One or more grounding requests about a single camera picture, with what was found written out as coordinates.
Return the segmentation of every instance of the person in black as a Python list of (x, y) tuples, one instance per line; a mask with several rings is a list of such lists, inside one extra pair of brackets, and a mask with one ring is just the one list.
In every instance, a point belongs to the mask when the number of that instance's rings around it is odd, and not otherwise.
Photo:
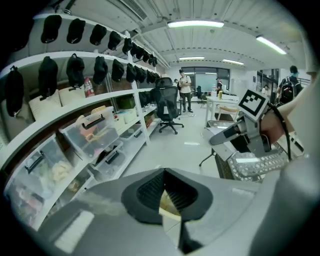
[(223, 84), (222, 84), (222, 82), (221, 82), (221, 79), (220, 79), (220, 78), (217, 78), (217, 79), (216, 79), (216, 89), (215, 89), (216, 95), (218, 95), (219, 92), (222, 91), (222, 86), (223, 86)]
[(176, 83), (176, 87), (178, 87), (180, 98), (182, 98), (181, 97), (181, 87), (179, 86), (179, 80), (178, 79), (174, 79), (174, 82)]
[[(286, 104), (290, 101), (292, 101), (301, 91), (302, 91), (302, 86), (300, 82), (298, 81), (298, 69), (296, 66), (292, 65), (290, 67), (290, 76), (285, 77), (281, 83), (279, 84), (278, 88), (276, 89), (276, 94), (277, 94), (277, 100), (279, 101), (280, 105)], [(293, 90), (294, 90), (294, 97), (287, 97), (285, 98), (281, 93), (282, 87), (286, 86), (287, 84), (292, 84)]]

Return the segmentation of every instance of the black cable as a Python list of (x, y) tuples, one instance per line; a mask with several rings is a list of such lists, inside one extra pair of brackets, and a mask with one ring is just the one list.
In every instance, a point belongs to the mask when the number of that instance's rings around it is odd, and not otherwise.
[(288, 131), (288, 127), (287, 127), (286, 121), (283, 118), (283, 116), (280, 114), (279, 110), (277, 109), (277, 107), (275, 105), (273, 105), (271, 103), (268, 103), (268, 106), (273, 110), (274, 114), (280, 120), (280, 123), (282, 125), (282, 128), (284, 130), (284, 134), (285, 134), (285, 137), (286, 137), (287, 155), (288, 155), (289, 161), (291, 161), (292, 158), (291, 158), (291, 148), (290, 148), (290, 137), (289, 137), (289, 131)]

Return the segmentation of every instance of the bottle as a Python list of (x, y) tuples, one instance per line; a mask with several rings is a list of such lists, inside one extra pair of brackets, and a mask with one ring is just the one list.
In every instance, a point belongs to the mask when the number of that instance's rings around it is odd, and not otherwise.
[(84, 80), (84, 94), (86, 98), (95, 96), (94, 88), (92, 87), (89, 77), (86, 77)]

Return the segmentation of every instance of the desk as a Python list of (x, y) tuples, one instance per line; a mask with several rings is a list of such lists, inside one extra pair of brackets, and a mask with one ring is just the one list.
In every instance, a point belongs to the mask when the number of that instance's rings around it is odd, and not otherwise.
[(204, 120), (204, 127), (207, 126), (207, 121), (208, 121), (208, 113), (209, 109), (211, 108), (211, 119), (212, 121), (215, 121), (215, 112), (216, 112), (216, 107), (217, 104), (225, 103), (228, 105), (238, 105), (238, 100), (232, 100), (232, 99), (218, 99), (218, 97), (211, 96), (211, 97), (206, 97), (206, 112), (205, 112), (205, 120)]

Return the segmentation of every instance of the floor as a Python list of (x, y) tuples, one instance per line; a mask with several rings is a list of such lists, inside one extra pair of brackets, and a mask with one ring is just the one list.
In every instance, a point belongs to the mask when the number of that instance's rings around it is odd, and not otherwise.
[[(199, 167), (199, 163), (211, 153), (209, 143), (202, 137), (206, 106), (201, 108), (201, 104), (192, 103), (191, 108), (193, 114), (182, 113), (180, 120), (174, 120), (184, 124), (184, 128), (176, 127), (177, 135), (170, 127), (159, 133), (158, 125), (150, 136), (151, 145), (142, 147), (123, 176), (168, 167), (219, 178), (214, 157), (210, 157)], [(163, 216), (163, 228), (174, 245), (178, 246), (180, 221)]]

